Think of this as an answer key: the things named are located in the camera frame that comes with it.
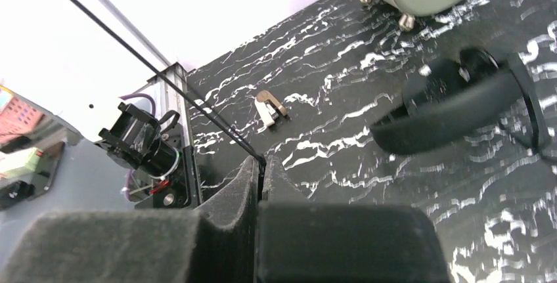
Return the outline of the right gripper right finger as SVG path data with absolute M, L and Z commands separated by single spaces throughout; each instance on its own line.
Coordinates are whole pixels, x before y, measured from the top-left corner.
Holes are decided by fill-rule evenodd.
M 312 202 L 267 156 L 257 211 L 258 282 L 447 282 L 433 223 L 392 204 Z

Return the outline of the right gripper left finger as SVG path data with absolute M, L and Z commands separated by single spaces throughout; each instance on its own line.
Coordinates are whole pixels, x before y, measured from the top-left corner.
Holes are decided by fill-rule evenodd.
M 52 212 L 23 235 L 2 282 L 252 282 L 257 162 L 195 209 Z

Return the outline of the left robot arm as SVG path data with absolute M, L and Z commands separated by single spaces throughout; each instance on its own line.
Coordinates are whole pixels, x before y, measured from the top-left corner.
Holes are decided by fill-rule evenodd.
M 110 129 L 101 129 L 94 145 L 121 167 L 140 169 L 154 178 L 172 173 L 179 151 L 162 140 L 159 121 L 132 104 L 121 102 L 118 110 L 119 118 Z

